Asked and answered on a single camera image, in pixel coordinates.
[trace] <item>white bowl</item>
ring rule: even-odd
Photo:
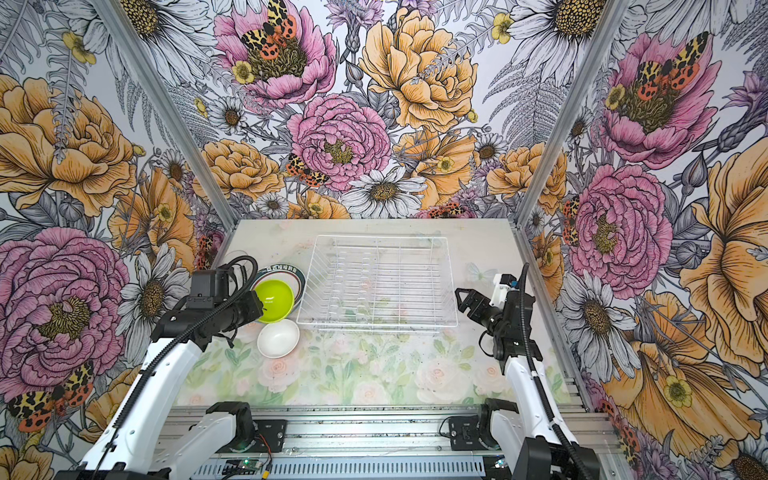
[[[299,343],[299,327],[295,322],[282,319],[265,325],[259,333],[256,347],[268,359],[279,359],[296,348]]]

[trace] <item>purple flower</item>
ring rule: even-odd
[[[306,7],[298,12],[290,0],[286,6],[296,23],[296,36],[270,60],[262,58],[260,51],[249,50],[241,40],[243,34],[263,28],[265,5],[260,13],[249,6],[245,15],[232,11],[231,17],[214,19],[216,48],[224,52],[218,56],[219,63],[232,70],[233,85],[245,89],[245,106],[256,113],[307,101],[330,90],[336,80],[336,46],[331,34],[323,36]]]
[[[361,25],[366,30],[382,19],[382,0],[329,0],[328,25]]]
[[[671,164],[701,138],[717,112],[707,108],[712,98],[720,62],[710,65],[712,40],[707,42],[696,63],[699,69],[680,90],[660,88],[650,99],[641,99],[641,83],[637,69],[642,62],[655,61],[662,65],[675,58],[685,45],[672,45],[672,40],[660,43],[642,34],[619,61],[619,70],[608,80],[611,89],[605,99],[602,115],[598,115],[591,133],[595,144],[615,151],[629,162],[643,162],[657,170]]]
[[[422,15],[434,15],[437,13],[435,0],[402,0],[401,6],[418,10]]]
[[[764,81],[753,71],[744,72],[744,86],[732,87],[733,93],[726,95],[730,100],[723,105],[727,107],[748,107],[753,108],[761,97],[768,93],[768,82]]]
[[[116,336],[128,269],[100,240],[48,228],[0,245],[0,393],[50,392],[93,362],[96,375],[123,349]]]
[[[586,270],[628,299],[653,282],[670,254],[672,226],[664,217],[659,180],[640,165],[602,165],[581,192],[574,270]]]
[[[326,187],[347,191],[349,182],[382,170],[391,149],[384,121],[375,110],[337,94],[314,98],[287,123],[293,153],[330,177]]]
[[[451,197],[451,202],[458,202],[462,207],[476,212],[480,210],[479,204],[482,203],[482,198],[476,188],[462,188]]]
[[[641,478],[671,480],[676,478],[677,465],[667,453],[661,451],[661,444],[653,437],[638,429],[635,431],[640,443],[640,462],[643,470]]]
[[[502,163],[500,161],[498,160],[486,161],[475,169],[475,172],[472,174],[472,179],[484,182],[488,174],[491,173],[491,170],[496,170],[497,168],[503,168]]]

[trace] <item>red wire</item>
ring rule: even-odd
[[[270,463],[264,467],[267,469],[268,467],[272,466],[272,449],[270,448],[270,444],[266,442],[264,435],[259,434],[259,437],[261,437],[261,441],[264,442],[264,445],[266,446],[266,452],[270,454]]]

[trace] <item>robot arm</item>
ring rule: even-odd
[[[229,277],[240,260],[249,260],[253,272],[230,294]],[[193,273],[190,295],[157,323],[142,370],[104,433],[77,470],[58,472],[56,480],[185,480],[221,447],[245,449],[254,442],[249,405],[219,402],[193,429],[154,457],[170,408],[212,338],[237,332],[262,315],[263,305],[250,289],[257,270],[255,260],[238,257],[218,269]]]
[[[512,469],[513,480],[599,480],[600,464],[591,449],[580,447],[565,425],[546,379],[541,353],[530,339],[535,298],[520,281],[497,275],[489,299],[477,290],[456,289],[461,312],[479,323],[493,338],[493,356],[517,395],[518,401],[486,399],[479,430],[486,445],[499,445]]]

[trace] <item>dish rack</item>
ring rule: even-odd
[[[322,330],[437,333],[458,325],[448,239],[319,235],[297,322]]]

